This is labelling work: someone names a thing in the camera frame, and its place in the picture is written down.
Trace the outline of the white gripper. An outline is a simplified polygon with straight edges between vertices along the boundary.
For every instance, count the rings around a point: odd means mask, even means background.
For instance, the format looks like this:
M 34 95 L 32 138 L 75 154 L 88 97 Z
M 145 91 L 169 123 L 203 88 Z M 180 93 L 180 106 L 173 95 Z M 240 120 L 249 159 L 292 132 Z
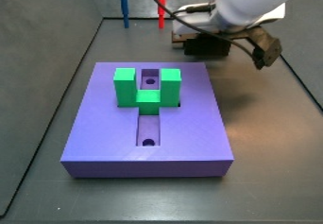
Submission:
M 180 12 L 189 25 L 216 32 L 237 32 L 267 20 L 283 19 L 288 0 L 209 0 L 211 11 Z

